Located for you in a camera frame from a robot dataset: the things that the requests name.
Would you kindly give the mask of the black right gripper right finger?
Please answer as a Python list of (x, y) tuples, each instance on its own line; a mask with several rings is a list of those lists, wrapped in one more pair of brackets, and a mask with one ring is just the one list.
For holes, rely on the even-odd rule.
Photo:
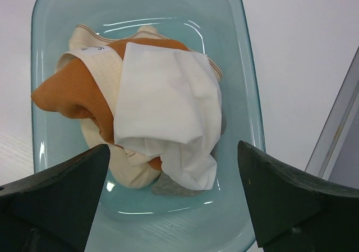
[(238, 167), (258, 247), (358, 251), (358, 189), (308, 174), (244, 141)]

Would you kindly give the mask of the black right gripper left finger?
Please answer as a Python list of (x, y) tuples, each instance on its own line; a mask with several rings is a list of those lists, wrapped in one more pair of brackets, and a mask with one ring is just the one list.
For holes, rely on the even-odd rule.
[(105, 144), (1, 186), (1, 251), (84, 251), (107, 176)]

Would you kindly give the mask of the beige underwear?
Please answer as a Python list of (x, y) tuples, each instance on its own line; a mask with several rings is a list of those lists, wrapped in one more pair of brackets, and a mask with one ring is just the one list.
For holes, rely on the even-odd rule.
[[(63, 54), (57, 63), (57, 72), (74, 58), (83, 61), (114, 116), (121, 79), (122, 57), (115, 57), (112, 51), (99, 54), (95, 58), (85, 57), (81, 53), (84, 48), (107, 48), (113, 42), (112, 39), (96, 34), (86, 25), (78, 24), (68, 43), (70, 50)], [(79, 120), (82, 134), (89, 147), (94, 147), (97, 144), (108, 144), (111, 153), (109, 169), (121, 185), (130, 189), (140, 189), (148, 186), (162, 174), (160, 167), (153, 168), (150, 165), (150, 162), (158, 163), (158, 158), (147, 157), (120, 146), (106, 143), (101, 139), (98, 128), (91, 119)]]

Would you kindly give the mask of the brown underwear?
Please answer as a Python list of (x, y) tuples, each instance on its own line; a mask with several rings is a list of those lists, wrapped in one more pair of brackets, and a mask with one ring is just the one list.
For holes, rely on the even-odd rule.
[(71, 119), (91, 119), (106, 143), (114, 143), (113, 114), (89, 70), (79, 58), (43, 82), (31, 98), (44, 111)]

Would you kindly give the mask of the white underwear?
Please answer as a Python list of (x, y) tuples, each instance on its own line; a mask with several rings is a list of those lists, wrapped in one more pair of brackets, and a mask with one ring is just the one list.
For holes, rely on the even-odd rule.
[(206, 55), (126, 45), (114, 142), (149, 157), (190, 190), (210, 190), (217, 172), (222, 95)]

